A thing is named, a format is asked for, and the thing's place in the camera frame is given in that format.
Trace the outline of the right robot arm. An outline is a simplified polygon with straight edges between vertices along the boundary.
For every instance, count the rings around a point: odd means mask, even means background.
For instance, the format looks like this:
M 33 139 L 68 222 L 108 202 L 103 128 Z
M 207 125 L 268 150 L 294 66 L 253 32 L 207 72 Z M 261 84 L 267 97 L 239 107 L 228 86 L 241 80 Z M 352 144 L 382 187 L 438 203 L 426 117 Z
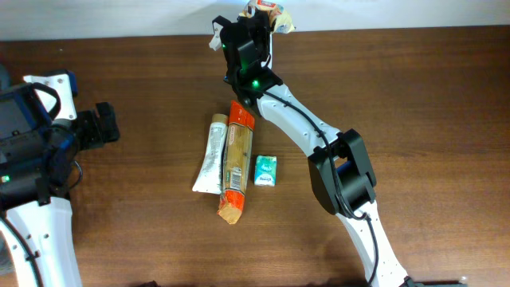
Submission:
M 228 83 L 240 103 L 275 124 L 307 156 L 312 191 L 320 205 L 345 226 L 361 258 L 367 285 L 412 286 L 379 218 L 377 183 L 362 136 L 342 132 L 304 107 L 270 68 L 269 16 L 258 10 L 235 22 L 212 21 L 212 49 L 222 49 Z

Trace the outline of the teal tissue pack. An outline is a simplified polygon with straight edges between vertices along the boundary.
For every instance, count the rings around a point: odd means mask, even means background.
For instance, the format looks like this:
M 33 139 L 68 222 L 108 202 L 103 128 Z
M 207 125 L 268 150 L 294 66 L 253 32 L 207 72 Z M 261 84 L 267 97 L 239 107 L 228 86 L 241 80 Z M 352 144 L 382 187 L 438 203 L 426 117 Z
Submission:
M 277 180 L 276 156 L 259 155 L 256 159 L 254 184 L 256 186 L 274 187 Z

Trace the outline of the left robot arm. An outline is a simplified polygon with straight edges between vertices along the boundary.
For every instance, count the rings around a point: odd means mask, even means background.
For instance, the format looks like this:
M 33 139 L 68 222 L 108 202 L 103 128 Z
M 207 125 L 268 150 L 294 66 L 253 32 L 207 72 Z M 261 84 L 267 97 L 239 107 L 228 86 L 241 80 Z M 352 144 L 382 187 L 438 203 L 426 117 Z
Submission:
M 1 93 L 1 233 L 20 286 L 80 286 L 69 183 L 75 157 L 120 137 L 108 102 L 58 118 L 58 92 L 41 83 Z

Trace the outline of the orange spaghetti packet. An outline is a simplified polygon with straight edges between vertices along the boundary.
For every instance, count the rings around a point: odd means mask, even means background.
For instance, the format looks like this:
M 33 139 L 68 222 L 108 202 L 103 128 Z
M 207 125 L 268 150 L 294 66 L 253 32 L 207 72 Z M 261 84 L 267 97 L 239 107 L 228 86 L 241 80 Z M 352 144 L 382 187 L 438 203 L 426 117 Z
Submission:
M 244 210 L 255 121 L 235 100 L 231 101 L 229 114 L 222 161 L 222 192 L 217 214 L 233 225 Z

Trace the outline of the yellow snack bag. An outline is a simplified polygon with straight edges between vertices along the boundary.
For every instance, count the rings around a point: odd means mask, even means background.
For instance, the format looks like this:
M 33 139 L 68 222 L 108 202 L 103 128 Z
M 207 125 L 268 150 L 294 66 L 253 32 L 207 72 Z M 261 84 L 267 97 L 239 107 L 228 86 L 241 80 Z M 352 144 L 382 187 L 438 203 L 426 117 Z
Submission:
M 257 12 L 262 12 L 269 18 L 271 33 L 291 33 L 296 27 L 292 23 L 290 13 L 280 4 L 265 0 L 249 0 L 240 16 L 252 18 Z

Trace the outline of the white cream tube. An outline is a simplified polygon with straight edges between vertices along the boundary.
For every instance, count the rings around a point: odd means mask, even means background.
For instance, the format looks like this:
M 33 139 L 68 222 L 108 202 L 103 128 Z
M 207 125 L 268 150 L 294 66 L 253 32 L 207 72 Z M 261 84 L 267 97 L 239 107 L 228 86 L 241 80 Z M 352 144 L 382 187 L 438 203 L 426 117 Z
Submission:
M 222 192 L 222 153 L 229 117 L 214 114 L 209 128 L 206 152 L 192 191 L 219 195 Z

